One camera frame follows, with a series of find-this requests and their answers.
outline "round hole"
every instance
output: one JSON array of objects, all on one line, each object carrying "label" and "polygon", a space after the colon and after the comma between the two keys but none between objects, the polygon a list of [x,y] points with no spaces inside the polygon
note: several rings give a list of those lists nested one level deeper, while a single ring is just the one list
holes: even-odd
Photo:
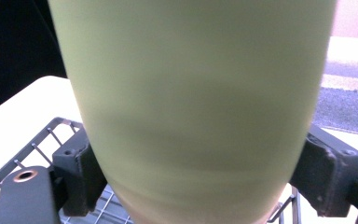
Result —
[{"label": "round hole", "polygon": [[20,182],[28,181],[28,180],[34,178],[35,176],[37,176],[37,171],[27,170],[27,171],[21,172],[21,173],[17,174],[16,176],[14,176],[13,180],[14,180],[14,182],[20,183]]}]

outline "wire grid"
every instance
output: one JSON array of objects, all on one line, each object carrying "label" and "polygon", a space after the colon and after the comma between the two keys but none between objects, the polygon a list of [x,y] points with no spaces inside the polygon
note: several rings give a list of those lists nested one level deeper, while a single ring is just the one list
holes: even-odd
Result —
[{"label": "wire grid", "polygon": [[109,185],[106,185],[103,190],[95,210],[85,217],[67,217],[62,210],[60,210],[59,215],[62,224],[133,224],[129,214],[118,201],[117,195]]}]

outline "metal wire rack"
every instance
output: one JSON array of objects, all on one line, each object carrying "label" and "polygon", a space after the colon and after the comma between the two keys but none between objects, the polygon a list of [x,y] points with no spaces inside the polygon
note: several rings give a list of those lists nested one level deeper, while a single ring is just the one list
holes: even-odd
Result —
[{"label": "metal wire rack", "polygon": [[[52,164],[52,153],[71,138],[82,124],[68,119],[55,118],[36,137],[34,137],[16,156],[0,169],[0,185],[6,176],[21,168],[42,165],[49,167]],[[300,223],[299,202],[296,200],[297,191],[294,191],[284,203],[278,203],[268,223],[283,224],[283,210],[292,203],[292,221]],[[106,185],[97,201],[96,208],[85,217],[67,217],[59,211],[62,224],[134,224],[125,208],[121,205],[117,195],[109,185]]]}]

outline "cylinder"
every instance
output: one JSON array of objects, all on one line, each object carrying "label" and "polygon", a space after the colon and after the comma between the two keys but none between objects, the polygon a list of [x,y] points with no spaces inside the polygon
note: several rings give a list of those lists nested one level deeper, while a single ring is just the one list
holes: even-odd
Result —
[{"label": "cylinder", "polygon": [[310,126],[335,1],[49,0],[136,224],[265,223]]}]

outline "gray floor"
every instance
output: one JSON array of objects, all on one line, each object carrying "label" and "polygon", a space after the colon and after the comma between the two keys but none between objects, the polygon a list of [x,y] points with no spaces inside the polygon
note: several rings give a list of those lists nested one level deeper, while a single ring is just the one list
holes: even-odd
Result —
[{"label": "gray floor", "polygon": [[321,88],[313,123],[358,133],[358,92]]}]

